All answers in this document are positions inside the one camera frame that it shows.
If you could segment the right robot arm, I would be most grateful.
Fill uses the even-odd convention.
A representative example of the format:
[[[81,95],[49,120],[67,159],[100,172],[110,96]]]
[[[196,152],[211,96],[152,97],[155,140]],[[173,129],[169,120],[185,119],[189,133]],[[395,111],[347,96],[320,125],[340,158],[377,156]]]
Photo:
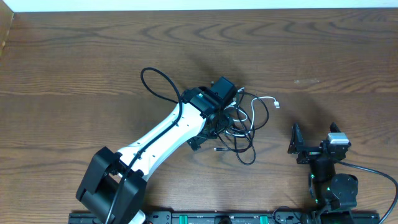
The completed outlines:
[[[349,147],[348,137],[335,123],[330,125],[330,132],[318,146],[305,145],[298,124],[292,126],[287,152],[297,155],[297,164],[310,166],[310,192],[316,203],[328,212],[357,206],[358,179],[353,175],[338,174],[335,170],[335,164],[346,157]]]

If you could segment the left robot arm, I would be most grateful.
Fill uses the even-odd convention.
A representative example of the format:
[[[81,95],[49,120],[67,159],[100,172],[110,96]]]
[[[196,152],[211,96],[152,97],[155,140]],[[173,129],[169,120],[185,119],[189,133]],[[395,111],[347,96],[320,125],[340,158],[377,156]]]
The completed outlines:
[[[181,102],[146,135],[117,152],[100,149],[76,199],[102,223],[144,223],[141,207],[151,175],[183,143],[197,151],[231,126],[233,119],[225,108],[236,94],[235,85],[224,77],[210,88],[185,90]]]

